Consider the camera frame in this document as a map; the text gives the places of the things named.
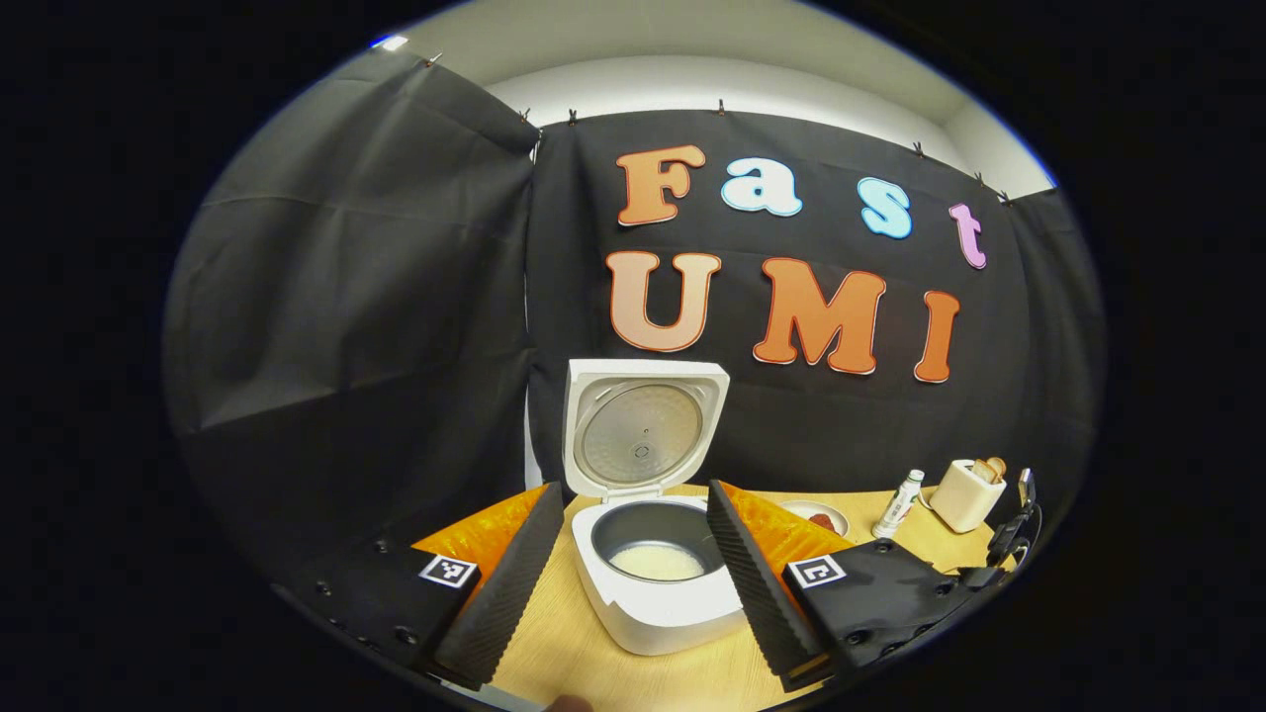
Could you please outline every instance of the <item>blue letter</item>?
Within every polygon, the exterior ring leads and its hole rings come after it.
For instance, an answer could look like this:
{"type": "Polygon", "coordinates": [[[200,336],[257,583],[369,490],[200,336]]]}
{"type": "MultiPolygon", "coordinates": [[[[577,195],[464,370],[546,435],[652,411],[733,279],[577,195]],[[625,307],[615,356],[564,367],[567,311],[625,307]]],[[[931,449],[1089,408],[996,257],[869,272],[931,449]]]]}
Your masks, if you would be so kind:
{"type": "Polygon", "coordinates": [[[905,239],[914,222],[906,209],[910,199],[901,186],[879,179],[862,179],[857,184],[857,195],[866,208],[862,208],[862,222],[871,232],[886,234],[894,239],[905,239]]]}
{"type": "Polygon", "coordinates": [[[725,168],[733,177],[720,186],[720,196],[738,210],[768,210],[780,218],[800,212],[804,203],[795,196],[791,168],[768,158],[739,158],[725,168]],[[751,176],[752,171],[760,175],[751,176]]]}

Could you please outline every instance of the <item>letter m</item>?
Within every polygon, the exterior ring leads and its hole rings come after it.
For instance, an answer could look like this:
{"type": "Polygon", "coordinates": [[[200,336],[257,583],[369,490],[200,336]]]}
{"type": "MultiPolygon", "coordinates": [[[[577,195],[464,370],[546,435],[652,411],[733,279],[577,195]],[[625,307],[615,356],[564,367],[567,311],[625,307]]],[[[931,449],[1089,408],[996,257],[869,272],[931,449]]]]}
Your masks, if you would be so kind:
{"type": "Polygon", "coordinates": [[[796,332],[805,361],[812,366],[839,334],[827,365],[846,374],[875,371],[875,314],[887,289],[881,277],[849,272],[827,303],[806,262],[775,257],[765,261],[763,271],[774,283],[774,295],[765,341],[752,348],[757,361],[784,365],[795,361],[799,353],[791,345],[791,334],[796,332]]]}

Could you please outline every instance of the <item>white rice cooker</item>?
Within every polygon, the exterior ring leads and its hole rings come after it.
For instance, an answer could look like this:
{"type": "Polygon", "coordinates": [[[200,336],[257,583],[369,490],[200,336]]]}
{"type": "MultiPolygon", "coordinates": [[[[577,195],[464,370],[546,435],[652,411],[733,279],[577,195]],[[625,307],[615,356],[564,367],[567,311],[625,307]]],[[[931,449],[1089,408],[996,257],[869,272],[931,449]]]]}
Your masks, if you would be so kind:
{"type": "Polygon", "coordinates": [[[577,570],[629,652],[677,652],[744,625],[706,503],[663,494],[698,473],[728,388],[715,364],[570,362],[563,470],[572,492],[601,499],[572,518],[577,570]]]}

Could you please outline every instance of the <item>pink letter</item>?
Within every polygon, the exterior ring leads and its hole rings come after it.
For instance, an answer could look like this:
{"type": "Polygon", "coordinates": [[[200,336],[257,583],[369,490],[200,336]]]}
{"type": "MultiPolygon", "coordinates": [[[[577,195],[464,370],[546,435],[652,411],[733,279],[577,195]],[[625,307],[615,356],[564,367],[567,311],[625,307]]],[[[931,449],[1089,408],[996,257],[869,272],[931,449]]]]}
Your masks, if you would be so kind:
{"type": "Polygon", "coordinates": [[[958,224],[958,246],[962,247],[962,256],[972,267],[984,270],[985,253],[976,247],[976,233],[980,232],[980,223],[971,217],[971,208],[960,203],[950,208],[950,217],[958,224]]]}

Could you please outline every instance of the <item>ceiling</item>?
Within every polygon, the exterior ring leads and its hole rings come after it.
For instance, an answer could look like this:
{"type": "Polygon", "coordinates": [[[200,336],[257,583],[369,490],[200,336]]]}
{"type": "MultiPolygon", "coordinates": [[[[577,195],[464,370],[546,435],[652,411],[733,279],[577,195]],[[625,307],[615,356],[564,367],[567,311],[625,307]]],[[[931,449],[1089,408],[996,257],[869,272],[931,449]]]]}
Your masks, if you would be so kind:
{"type": "Polygon", "coordinates": [[[882,39],[791,0],[473,0],[400,32],[401,49],[481,85],[646,54],[723,57],[799,70],[943,125],[968,98],[882,39]]]}

